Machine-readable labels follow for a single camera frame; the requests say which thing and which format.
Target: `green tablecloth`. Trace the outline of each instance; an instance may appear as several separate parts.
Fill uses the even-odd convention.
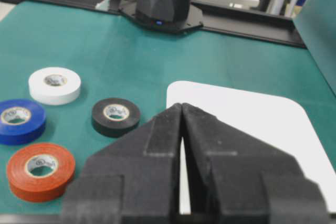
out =
[[[0,59],[0,100],[30,99],[28,78],[40,68],[66,67],[81,76],[78,100],[44,106],[47,129],[35,141],[69,149],[77,175],[89,155],[113,142],[91,127],[91,108],[98,100],[131,100],[142,111],[144,123],[165,109],[166,89],[177,80],[299,102],[336,167],[336,99],[305,49],[201,30],[166,35],[143,30],[120,16],[24,2],[0,22]],[[58,213],[61,199],[32,204],[10,192],[6,163],[22,147],[0,146],[0,213]],[[307,151],[313,158],[313,150]]]

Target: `black metal rail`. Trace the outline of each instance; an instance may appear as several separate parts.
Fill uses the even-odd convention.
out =
[[[18,4],[24,0],[0,0]],[[95,10],[96,3],[102,0],[30,0]],[[110,14],[121,15],[120,0],[111,0]],[[258,11],[241,10],[230,7],[212,6],[208,3],[193,4],[203,11],[204,30],[229,34],[250,39],[269,41],[283,45],[305,48],[305,44],[296,30],[292,19],[268,15]]]

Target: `orange tape roll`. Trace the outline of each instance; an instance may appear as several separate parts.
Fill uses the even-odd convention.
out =
[[[33,175],[41,167],[49,167],[49,174]],[[7,178],[12,192],[20,199],[44,202],[64,194],[75,173],[76,162],[64,147],[40,143],[17,151],[7,165]]]

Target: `electrical tape roll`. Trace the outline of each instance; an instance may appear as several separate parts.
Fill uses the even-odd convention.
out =
[[[43,68],[28,80],[31,97],[47,105],[63,105],[77,99],[81,80],[78,74],[66,68]]]
[[[140,120],[139,108],[130,101],[108,98],[92,109],[92,126],[102,135],[120,137],[135,129]]]
[[[39,138],[46,128],[46,112],[36,102],[0,102],[0,144],[27,144]]]
[[[64,147],[40,143],[17,151],[7,165],[9,187],[18,198],[30,202],[44,202],[64,194],[75,173],[75,159]],[[45,176],[31,173],[47,166],[52,172]]]

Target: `white tape roll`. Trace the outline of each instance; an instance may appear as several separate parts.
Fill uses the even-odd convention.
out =
[[[80,77],[66,68],[43,68],[29,77],[31,97],[43,104],[62,105],[80,94]]]

